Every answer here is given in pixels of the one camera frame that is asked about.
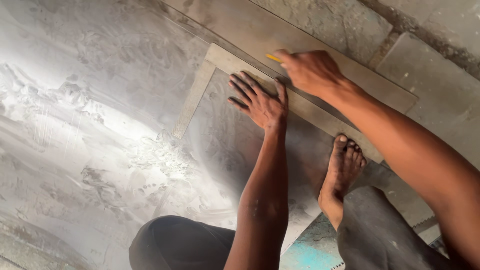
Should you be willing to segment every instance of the black shorts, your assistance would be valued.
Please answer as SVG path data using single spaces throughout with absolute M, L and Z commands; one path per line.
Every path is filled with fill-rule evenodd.
M 130 265 L 133 270 L 222 270 L 234 236 L 235 231 L 182 217 L 156 218 L 133 240 Z M 456 269 L 370 186 L 344 197 L 337 242 L 347 270 Z

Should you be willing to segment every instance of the saw teeth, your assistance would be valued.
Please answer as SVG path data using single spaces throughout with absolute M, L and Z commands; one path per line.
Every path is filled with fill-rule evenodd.
M 427 222 L 427 221 L 429 221 L 429 220 L 431 220 L 431 219 L 433 219 L 433 218 L 435 218 L 435 216 L 431 216 L 431 217 L 427 218 L 426 220 L 424 220 L 424 221 L 422 221 L 422 222 L 420 222 L 420 223 L 415 224 L 412 228 L 417 228 L 418 226 L 424 224 L 425 222 Z
M 334 267 L 330 268 L 330 270 L 337 269 L 337 268 L 339 268 L 340 266 L 342 266 L 342 265 L 344 265 L 344 264 L 345 264 L 345 263 L 342 262 L 342 263 L 340 263 L 339 265 L 335 265 Z

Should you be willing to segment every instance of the yellow pencil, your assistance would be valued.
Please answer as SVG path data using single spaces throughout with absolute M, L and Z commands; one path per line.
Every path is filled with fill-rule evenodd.
M 271 55 L 271 54 L 265 54 L 265 56 L 268 57 L 268 58 L 270 58 L 270 59 L 272 59 L 272 60 L 275 60 L 275 61 L 277 61 L 277 62 L 279 62 L 279 63 L 283 63 L 283 61 L 281 61 L 279 58 L 277 58 L 277 57 L 275 57 L 275 56 L 273 56 L 273 55 Z

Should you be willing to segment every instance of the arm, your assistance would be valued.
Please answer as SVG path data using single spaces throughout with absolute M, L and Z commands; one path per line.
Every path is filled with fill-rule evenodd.
M 240 198 L 237 231 L 225 269 L 278 269 L 288 223 L 288 97 L 279 81 L 279 95 L 272 97 L 247 74 L 241 76 L 248 84 L 231 75 L 229 85 L 246 106 L 232 98 L 228 101 L 263 128 L 265 138 Z
M 344 114 L 429 204 L 444 236 L 480 269 L 480 172 L 439 137 L 346 79 L 325 51 L 278 51 L 293 85 Z

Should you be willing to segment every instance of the dirty hand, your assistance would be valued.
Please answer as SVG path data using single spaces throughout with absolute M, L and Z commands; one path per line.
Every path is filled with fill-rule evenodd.
M 265 130 L 284 126 L 288 114 L 288 96 L 285 85 L 276 79 L 278 97 L 275 97 L 265 92 L 259 83 L 245 72 L 240 72 L 240 76 L 243 80 L 233 74 L 230 75 L 228 85 L 246 105 L 233 98 L 228 98 L 228 102 Z
M 309 94 L 322 98 L 350 83 L 324 50 L 289 54 L 281 49 L 274 54 L 282 60 L 281 66 L 286 69 L 292 84 Z

